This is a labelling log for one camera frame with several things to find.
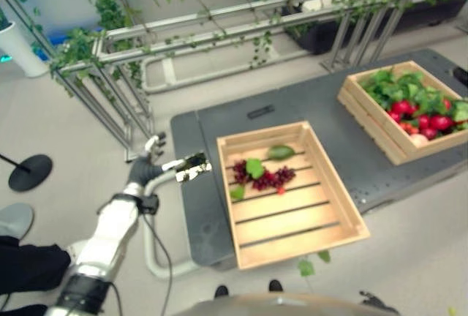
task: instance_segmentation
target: empty wooden crate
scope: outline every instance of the empty wooden crate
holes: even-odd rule
[[[286,124],[218,138],[224,189],[239,268],[317,252],[369,237],[369,231],[338,173],[308,122]],[[288,145],[295,154],[285,160],[268,158],[272,146]],[[284,185],[259,191],[252,182],[243,200],[230,190],[238,186],[233,165],[261,159],[271,172],[288,166],[296,176]]]
[[[338,94],[338,100],[355,117],[356,121],[374,139],[394,165],[400,165],[468,141],[468,129],[417,144],[364,90],[362,83],[380,70],[392,70],[398,78],[407,72],[422,72],[421,83],[441,91],[445,96],[461,99],[461,96],[413,61],[372,69],[347,76]]]

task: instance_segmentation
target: red grapes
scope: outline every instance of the red grapes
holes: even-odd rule
[[[270,187],[281,189],[283,185],[291,181],[295,177],[295,172],[292,168],[284,166],[278,169],[275,173],[264,168],[264,172],[260,178],[253,179],[246,170],[246,160],[237,162],[233,166],[234,179],[237,184],[246,184],[253,181],[252,188],[264,190]]]

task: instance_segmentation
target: gray table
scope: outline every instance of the gray table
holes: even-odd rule
[[[466,166],[466,146],[393,166],[336,100],[348,74],[408,60],[417,62],[460,95],[467,95],[468,90],[450,76],[454,63],[432,50],[419,50],[175,116],[171,121],[175,155],[183,157],[203,149],[213,165],[212,173],[182,186],[192,259],[202,266],[235,265],[217,137],[309,121],[361,213],[404,198]],[[273,105],[274,112],[254,119],[247,117],[248,112],[266,105]]]

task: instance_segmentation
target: person's leg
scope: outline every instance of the person's leg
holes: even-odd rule
[[[0,294],[49,290],[60,285],[70,256],[57,245],[19,247],[19,240],[0,237]]]
[[[47,311],[45,305],[29,305],[21,309],[15,309],[5,312],[0,312],[0,316],[43,316]]]

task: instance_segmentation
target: red radish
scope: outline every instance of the red radish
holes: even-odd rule
[[[419,129],[429,128],[429,119],[427,115],[418,116]]]
[[[412,115],[413,113],[415,113],[416,111],[418,111],[418,109],[419,109],[419,106],[413,105],[413,104],[409,104],[408,114]]]
[[[391,110],[401,115],[402,113],[409,113],[410,108],[411,104],[409,104],[407,100],[402,100],[400,102],[394,102]]]
[[[450,102],[450,100],[445,99],[445,98],[444,98],[444,105],[447,110],[450,110],[450,108],[452,107],[452,103]]]
[[[429,140],[434,139],[437,136],[437,131],[433,128],[422,129],[420,133]]]
[[[395,121],[395,122],[400,122],[401,121],[401,116],[399,113],[396,113],[394,111],[388,111],[388,115]]]
[[[439,131],[447,129],[448,127],[452,126],[452,124],[452,120],[450,120],[449,117],[442,115],[432,116],[429,120],[429,125],[431,128],[438,129]]]

